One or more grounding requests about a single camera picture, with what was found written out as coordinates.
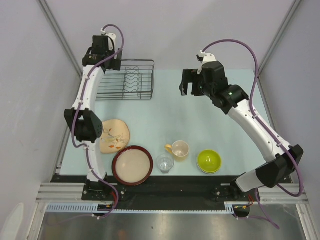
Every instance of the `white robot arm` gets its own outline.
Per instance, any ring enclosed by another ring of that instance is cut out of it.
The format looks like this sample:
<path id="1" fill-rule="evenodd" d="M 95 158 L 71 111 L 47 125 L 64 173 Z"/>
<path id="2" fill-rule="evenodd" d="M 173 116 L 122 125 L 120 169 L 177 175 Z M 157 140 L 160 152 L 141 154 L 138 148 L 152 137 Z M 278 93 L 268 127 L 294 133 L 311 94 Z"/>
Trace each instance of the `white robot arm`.
<path id="1" fill-rule="evenodd" d="M 101 33 L 100 36 L 93 36 L 92 47 L 82 59 L 83 75 L 72 109 L 64 111 L 64 118 L 72 132 L 72 141 L 76 137 L 81 142 L 80 145 L 75 142 L 73 144 L 84 148 L 90 166 L 87 179 L 91 182 L 98 182 L 106 177 L 99 145 L 103 124 L 94 113 L 98 87 L 106 70 L 120 70 L 123 47 L 122 42 L 121 49 L 116 53 L 116 35 L 106 33 L 103 29 Z"/>
<path id="2" fill-rule="evenodd" d="M 240 86 L 228 84 L 225 69 L 213 54 L 200 51 L 197 58 L 201 62 L 199 69 L 183 70 L 179 87 L 181 95 L 187 95 L 188 84 L 192 83 L 191 94 L 209 97 L 217 108 L 237 122 L 257 145 L 266 161 L 259 168 L 239 176 L 233 184 L 242 192 L 261 186 L 273 188 L 295 170 L 290 157 L 299 164 L 303 149 L 299 145 L 291 146 L 276 133 L 253 105 L 251 108 L 249 97 Z M 270 133 L 277 137 L 277 142 Z"/>

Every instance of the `green bowl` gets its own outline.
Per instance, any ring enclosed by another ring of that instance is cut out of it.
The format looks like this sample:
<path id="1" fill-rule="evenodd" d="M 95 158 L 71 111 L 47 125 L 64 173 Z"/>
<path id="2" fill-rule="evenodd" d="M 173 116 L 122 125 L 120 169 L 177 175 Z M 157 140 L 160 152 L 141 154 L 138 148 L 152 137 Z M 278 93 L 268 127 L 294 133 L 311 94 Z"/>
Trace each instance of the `green bowl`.
<path id="1" fill-rule="evenodd" d="M 199 153 L 196 163 L 200 170 L 205 174 L 216 173 L 222 165 L 220 155 L 210 149 L 203 150 Z"/>

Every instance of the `yellow mug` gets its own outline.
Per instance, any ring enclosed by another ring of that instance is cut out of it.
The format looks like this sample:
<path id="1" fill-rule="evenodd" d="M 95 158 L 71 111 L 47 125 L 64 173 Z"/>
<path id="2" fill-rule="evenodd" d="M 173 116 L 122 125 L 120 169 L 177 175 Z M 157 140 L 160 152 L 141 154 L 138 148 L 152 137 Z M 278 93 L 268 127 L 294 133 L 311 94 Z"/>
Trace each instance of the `yellow mug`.
<path id="1" fill-rule="evenodd" d="M 176 141 L 172 145 L 166 144 L 164 146 L 165 150 L 173 155 L 176 161 L 183 161 L 187 158 L 189 154 L 189 145 L 185 141 Z"/>

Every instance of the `clear glass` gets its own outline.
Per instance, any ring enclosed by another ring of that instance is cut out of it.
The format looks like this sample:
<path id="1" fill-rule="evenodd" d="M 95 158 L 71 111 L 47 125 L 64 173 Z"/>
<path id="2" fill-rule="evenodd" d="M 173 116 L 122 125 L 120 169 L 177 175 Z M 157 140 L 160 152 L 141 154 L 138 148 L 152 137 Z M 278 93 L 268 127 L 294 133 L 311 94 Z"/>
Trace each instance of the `clear glass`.
<path id="1" fill-rule="evenodd" d="M 174 165 L 175 160 L 169 154 L 162 154 L 156 158 L 156 166 L 163 174 L 169 173 Z"/>

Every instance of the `wire dish rack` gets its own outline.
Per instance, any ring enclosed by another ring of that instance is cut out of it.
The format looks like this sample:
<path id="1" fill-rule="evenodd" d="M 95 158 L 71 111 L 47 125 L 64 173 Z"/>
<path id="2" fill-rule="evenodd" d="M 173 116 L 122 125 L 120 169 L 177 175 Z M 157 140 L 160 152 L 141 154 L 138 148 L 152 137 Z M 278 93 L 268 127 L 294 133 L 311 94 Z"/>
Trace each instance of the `wire dish rack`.
<path id="1" fill-rule="evenodd" d="M 154 92 L 155 62 L 125 59 L 120 71 L 106 71 L 96 100 L 150 100 Z"/>

